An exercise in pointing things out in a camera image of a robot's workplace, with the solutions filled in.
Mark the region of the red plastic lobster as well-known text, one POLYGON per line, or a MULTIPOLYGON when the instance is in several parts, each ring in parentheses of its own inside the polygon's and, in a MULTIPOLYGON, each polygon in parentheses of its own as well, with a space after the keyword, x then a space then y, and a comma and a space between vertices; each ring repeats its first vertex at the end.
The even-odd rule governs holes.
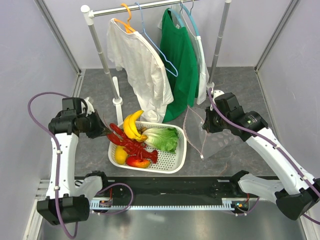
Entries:
POLYGON ((111 123, 110 128, 112 133, 106 135, 111 143, 117 146, 124 146, 124 150, 127 152, 128 157, 138 156, 150 161, 150 164, 156 164, 158 161, 158 151, 153 150, 149 152, 146 150, 144 142, 138 142, 134 139, 130 139, 115 123, 111 123))

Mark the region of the yellow banana bunch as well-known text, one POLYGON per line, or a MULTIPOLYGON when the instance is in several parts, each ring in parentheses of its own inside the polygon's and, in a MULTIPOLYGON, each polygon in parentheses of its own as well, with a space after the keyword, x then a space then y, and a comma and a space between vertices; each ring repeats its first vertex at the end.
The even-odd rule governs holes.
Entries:
POLYGON ((144 113, 143 110, 138 110, 133 114, 128 115, 123 122, 123 131, 126 136, 138 142, 144 142, 148 137, 138 132, 136 127, 136 120, 144 113))

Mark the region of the clear pink zip bag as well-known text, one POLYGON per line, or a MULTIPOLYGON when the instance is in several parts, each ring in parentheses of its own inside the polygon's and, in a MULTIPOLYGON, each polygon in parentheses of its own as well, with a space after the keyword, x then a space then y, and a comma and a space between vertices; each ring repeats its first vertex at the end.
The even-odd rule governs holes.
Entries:
POLYGON ((216 133, 207 132, 204 129, 205 118, 204 109, 188 107, 183 121, 184 135, 202 159, 207 159, 224 148, 241 142, 241 139, 228 129, 216 133))

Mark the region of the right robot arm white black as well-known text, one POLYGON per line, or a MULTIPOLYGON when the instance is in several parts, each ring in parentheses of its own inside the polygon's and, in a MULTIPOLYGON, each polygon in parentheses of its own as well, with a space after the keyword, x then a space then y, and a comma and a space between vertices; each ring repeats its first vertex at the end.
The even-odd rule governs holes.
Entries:
POLYGON ((233 93, 210 88, 208 98, 211 105, 205 110, 203 129, 211 134, 229 130, 255 150, 278 178, 268 180, 241 170, 231 177, 230 193, 268 200, 290 220, 305 216, 320 201, 320 180, 285 150, 259 113, 244 112, 233 93))

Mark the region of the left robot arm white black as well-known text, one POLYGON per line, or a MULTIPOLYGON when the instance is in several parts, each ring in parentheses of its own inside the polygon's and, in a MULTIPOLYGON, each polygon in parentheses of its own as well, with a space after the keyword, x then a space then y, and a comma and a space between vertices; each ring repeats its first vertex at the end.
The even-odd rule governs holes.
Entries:
POLYGON ((75 157, 79 136, 89 139, 105 137, 111 131, 101 120, 92 100, 87 97, 62 99, 62 110, 48 124, 53 135, 51 176, 45 199, 37 203, 38 213, 51 225, 86 221, 90 202, 98 195, 106 196, 110 185, 106 174, 96 170, 88 173, 77 187, 75 185, 75 157))

